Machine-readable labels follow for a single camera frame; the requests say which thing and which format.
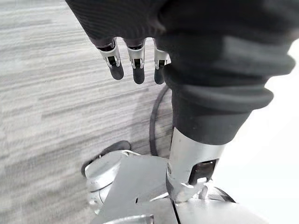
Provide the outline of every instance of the black fabric sleeve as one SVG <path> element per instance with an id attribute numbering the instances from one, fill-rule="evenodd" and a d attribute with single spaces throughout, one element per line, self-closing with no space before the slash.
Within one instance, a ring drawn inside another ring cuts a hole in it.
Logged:
<path id="1" fill-rule="evenodd" d="M 288 74 L 299 37 L 299 0 L 66 0 L 97 46 L 113 37 L 154 37 L 170 54 L 173 124 L 193 140 L 233 139 L 268 105 L 267 80 Z"/>

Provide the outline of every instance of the silver metal wrist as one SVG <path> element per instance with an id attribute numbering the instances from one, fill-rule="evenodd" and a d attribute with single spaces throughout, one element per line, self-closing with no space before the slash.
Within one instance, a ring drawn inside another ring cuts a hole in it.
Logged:
<path id="1" fill-rule="evenodd" d="M 224 147 L 225 145 L 196 142 L 174 128 L 166 172 L 166 187 L 169 196 L 176 202 L 184 202 L 201 191 L 209 178 L 203 176 L 190 183 L 194 166 L 205 162 L 217 162 Z"/>

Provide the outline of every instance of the white wall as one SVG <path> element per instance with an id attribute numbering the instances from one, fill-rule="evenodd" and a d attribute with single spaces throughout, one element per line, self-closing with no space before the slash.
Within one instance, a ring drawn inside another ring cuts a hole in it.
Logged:
<path id="1" fill-rule="evenodd" d="M 299 63 L 299 40 L 289 54 Z M 271 224 L 299 223 L 299 65 L 266 87 L 273 101 L 253 111 L 228 144 L 214 180 Z"/>

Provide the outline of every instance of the black cable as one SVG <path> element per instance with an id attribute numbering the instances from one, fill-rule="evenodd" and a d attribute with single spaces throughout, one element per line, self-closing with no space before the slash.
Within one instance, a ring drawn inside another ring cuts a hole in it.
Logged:
<path id="1" fill-rule="evenodd" d="M 160 91 L 157 99 L 155 100 L 154 107 L 150 116 L 149 120 L 149 149 L 151 155 L 158 156 L 158 151 L 156 147 L 156 134 L 155 134 L 155 123 L 158 113 L 158 108 L 160 106 L 160 103 L 162 102 L 162 99 L 166 92 L 169 90 L 168 86 L 164 86 L 163 89 Z"/>
<path id="2" fill-rule="evenodd" d="M 158 108 L 162 102 L 162 99 L 164 97 L 164 95 L 166 94 L 166 92 L 169 90 L 168 86 L 164 86 L 163 89 L 160 91 L 157 99 L 155 100 L 154 106 L 153 106 L 153 110 L 150 116 L 150 120 L 149 120 L 149 148 L 150 148 L 150 153 L 151 155 L 155 155 L 158 156 L 158 151 L 157 151 L 157 147 L 156 147 L 156 134 L 155 134 L 155 123 L 156 123 L 156 118 L 157 118 L 157 113 L 158 113 Z M 91 158 L 90 160 L 86 161 L 82 167 L 81 167 L 81 174 L 82 176 L 86 177 L 85 175 L 85 168 L 91 164 L 93 161 L 95 161 L 96 159 L 100 158 L 100 156 L 103 156 L 104 154 L 107 154 L 109 152 L 112 151 L 116 151 L 116 150 L 130 150 L 131 149 L 131 145 L 129 142 L 127 141 L 119 141 L 114 143 L 113 145 L 105 148 L 101 153 L 99 153 L 98 155 L 96 155 L 95 157 Z"/>

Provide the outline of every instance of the striped carpet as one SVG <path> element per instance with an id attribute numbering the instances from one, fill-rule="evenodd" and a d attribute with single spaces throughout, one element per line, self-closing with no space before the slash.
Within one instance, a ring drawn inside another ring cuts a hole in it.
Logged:
<path id="1" fill-rule="evenodd" d="M 81 164 L 128 140 L 149 153 L 154 83 L 146 42 L 145 82 L 136 85 L 118 40 L 125 77 L 113 80 L 62 0 L 0 1 L 0 224 L 87 224 Z M 157 147 L 167 156 L 171 93 L 158 113 Z"/>

